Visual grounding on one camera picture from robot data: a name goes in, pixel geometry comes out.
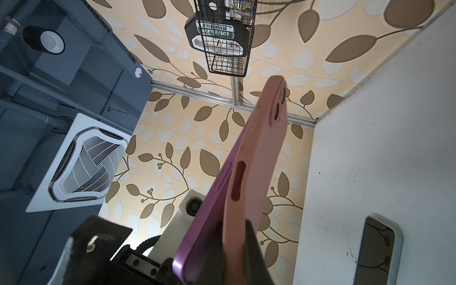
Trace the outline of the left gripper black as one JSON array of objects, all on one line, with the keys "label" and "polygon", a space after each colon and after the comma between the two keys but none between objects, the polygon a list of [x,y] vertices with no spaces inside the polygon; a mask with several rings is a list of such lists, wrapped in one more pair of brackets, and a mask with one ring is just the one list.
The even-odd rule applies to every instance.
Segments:
[{"label": "left gripper black", "polygon": [[[67,239],[48,283],[93,283],[132,231],[99,216],[89,217]],[[114,276],[112,282],[119,285],[177,285],[178,278],[172,270],[172,263],[172,258],[156,262],[126,245],[110,261]]]}]

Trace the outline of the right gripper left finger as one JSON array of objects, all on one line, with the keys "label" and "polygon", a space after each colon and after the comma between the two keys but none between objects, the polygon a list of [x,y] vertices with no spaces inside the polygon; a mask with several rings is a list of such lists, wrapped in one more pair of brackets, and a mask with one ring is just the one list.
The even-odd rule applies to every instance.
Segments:
[{"label": "right gripper left finger", "polygon": [[223,250],[223,224],[219,223],[210,242],[209,251],[196,285],[224,285],[225,257]]}]

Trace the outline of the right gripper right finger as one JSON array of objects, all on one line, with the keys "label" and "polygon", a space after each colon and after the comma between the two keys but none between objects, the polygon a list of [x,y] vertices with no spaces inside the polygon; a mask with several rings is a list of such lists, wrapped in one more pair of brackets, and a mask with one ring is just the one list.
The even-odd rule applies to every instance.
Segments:
[{"label": "right gripper right finger", "polygon": [[249,220],[245,221],[244,256],[245,281],[247,285],[274,285],[266,267],[256,231]]}]

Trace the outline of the pink phone case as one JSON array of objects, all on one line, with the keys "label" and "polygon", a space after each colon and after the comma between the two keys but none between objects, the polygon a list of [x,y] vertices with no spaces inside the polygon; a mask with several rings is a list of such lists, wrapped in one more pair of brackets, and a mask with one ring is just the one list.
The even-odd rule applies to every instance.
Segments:
[{"label": "pink phone case", "polygon": [[224,207],[224,283],[245,284],[246,222],[258,230],[287,131],[286,80],[270,77],[244,127]]}]

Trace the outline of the black phone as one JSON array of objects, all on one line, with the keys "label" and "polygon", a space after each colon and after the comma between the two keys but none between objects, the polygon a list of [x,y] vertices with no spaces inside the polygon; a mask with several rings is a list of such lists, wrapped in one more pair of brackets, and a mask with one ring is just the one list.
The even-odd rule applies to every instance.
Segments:
[{"label": "black phone", "polygon": [[398,224],[378,214],[367,216],[353,283],[395,285],[403,241]]}]

